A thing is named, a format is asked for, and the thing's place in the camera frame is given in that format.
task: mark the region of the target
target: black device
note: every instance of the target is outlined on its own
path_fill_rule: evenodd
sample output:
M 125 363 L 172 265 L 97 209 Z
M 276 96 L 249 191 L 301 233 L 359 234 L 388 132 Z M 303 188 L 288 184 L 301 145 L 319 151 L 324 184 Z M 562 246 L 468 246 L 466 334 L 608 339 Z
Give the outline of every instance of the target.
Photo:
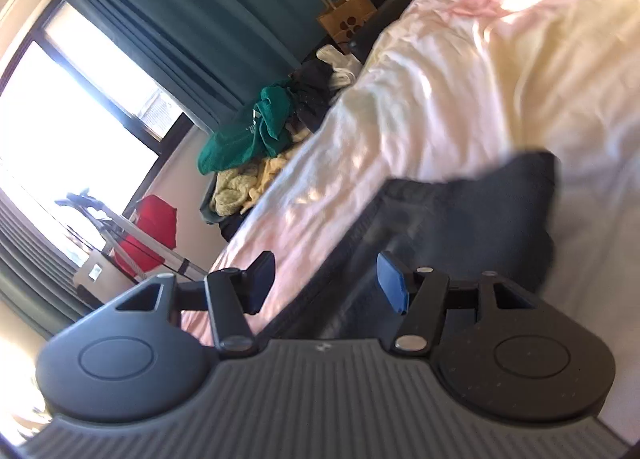
M 614 360 L 596 336 L 496 273 L 456 282 L 378 257 L 405 316 L 393 342 L 260 346 L 245 313 L 274 280 L 264 252 L 203 282 L 158 275 L 55 336 L 36 378 L 53 420 L 25 458 L 620 458 L 596 415 Z M 475 323 L 442 336 L 446 318 Z M 214 347 L 179 328 L 208 310 Z

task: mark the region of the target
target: metal rivet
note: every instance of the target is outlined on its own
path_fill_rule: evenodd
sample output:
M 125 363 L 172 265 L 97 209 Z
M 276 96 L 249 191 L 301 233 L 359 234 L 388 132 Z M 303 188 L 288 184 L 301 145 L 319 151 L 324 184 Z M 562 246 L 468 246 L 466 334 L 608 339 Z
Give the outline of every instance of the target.
M 232 353 L 243 353 L 254 346 L 251 338 L 241 335 L 228 336 L 220 342 L 220 347 Z
M 427 340 L 416 334 L 405 334 L 396 340 L 396 349 L 406 352 L 417 352 L 427 346 Z

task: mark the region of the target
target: white bedsheet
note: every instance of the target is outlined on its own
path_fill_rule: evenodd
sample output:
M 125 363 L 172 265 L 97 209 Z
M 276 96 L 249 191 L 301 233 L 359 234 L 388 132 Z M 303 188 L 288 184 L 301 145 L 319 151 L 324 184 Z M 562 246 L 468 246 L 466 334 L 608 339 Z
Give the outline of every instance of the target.
M 274 252 L 275 284 L 250 318 L 259 331 L 386 178 L 476 176 L 525 148 L 561 161 L 557 257 L 543 296 L 612 349 L 617 375 L 602 417 L 635 441 L 640 0 L 415 0 L 214 269 Z M 206 314 L 186 314 L 183 327 L 210 344 Z

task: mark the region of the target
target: metal frame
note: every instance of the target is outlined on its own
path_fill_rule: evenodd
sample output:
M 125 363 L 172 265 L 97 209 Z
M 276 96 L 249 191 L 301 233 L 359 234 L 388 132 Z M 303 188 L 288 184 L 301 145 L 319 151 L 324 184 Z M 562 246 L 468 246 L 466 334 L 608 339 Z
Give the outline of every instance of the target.
M 164 163 L 167 162 L 169 156 L 174 153 L 178 144 L 189 132 L 193 126 L 193 122 L 185 113 L 182 113 L 171 129 L 169 129 L 169 132 L 159 140 L 151 133 L 151 131 L 149 131 L 142 120 L 128 114 L 117 103 L 113 102 L 113 100 L 98 89 L 98 87 L 92 84 L 91 81 L 85 78 L 84 75 L 69 62 L 65 55 L 49 41 L 45 31 L 49 21 L 64 3 L 64 0 L 52 0 L 38 17 L 33 27 L 28 31 L 27 35 L 18 46 L 14 56 L 11 58 L 11 61 L 9 61 L 4 73 L 0 75 L 0 96 L 4 92 L 4 89 L 9 83 L 9 80 L 13 76 L 28 47 L 32 42 L 35 42 L 53 61 L 55 61 L 55 63 L 69 73 L 84 90 L 86 90 L 98 103 L 100 103 L 100 105 L 108 110 L 124 126 L 124 128 L 140 140 L 146 147 L 152 150 L 158 156 L 158 159 L 147 173 L 132 199 L 129 201 L 129 204 L 124 211 L 124 215 L 128 216 L 132 213 L 135 203 L 142 198 L 150 184 L 162 169 L 162 166 L 164 166 Z
M 137 241 L 142 243 L 151 251 L 157 253 L 164 260 L 164 265 L 171 270 L 175 270 L 177 274 L 191 280 L 202 280 L 207 275 L 207 272 L 204 271 L 204 269 L 193 264 L 193 262 L 185 259 L 172 249 L 167 248 L 164 244 L 156 241 L 156 239 L 151 235 L 148 235 L 148 233 L 143 232 L 129 219 L 118 215 L 106 204 L 89 196 L 85 192 L 80 195 L 68 194 L 66 199 L 56 201 L 56 204 L 59 206 L 70 206 L 79 211 L 82 216 L 89 220 L 89 222 L 91 222 L 98 230 L 100 236 L 107 242 L 107 246 L 105 246 L 103 252 L 107 253 L 113 249 L 133 270 L 136 274 L 136 279 L 145 280 L 148 279 L 148 276 L 116 240 L 112 228 L 113 224 L 115 224 L 115 226 L 121 229 L 124 233 L 132 235 Z M 104 220 L 94 217 L 94 215 L 89 211 L 89 208 L 93 208 L 97 212 L 103 211 L 109 219 Z

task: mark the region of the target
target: green curtain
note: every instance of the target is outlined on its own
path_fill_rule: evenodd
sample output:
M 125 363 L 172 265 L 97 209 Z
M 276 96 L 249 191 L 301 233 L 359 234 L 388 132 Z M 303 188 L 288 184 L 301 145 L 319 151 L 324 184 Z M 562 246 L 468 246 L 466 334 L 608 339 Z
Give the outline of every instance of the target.
M 66 0 L 217 130 L 321 42 L 320 0 Z
M 0 190 L 0 301 L 48 339 L 91 312 L 72 285 L 77 270 Z

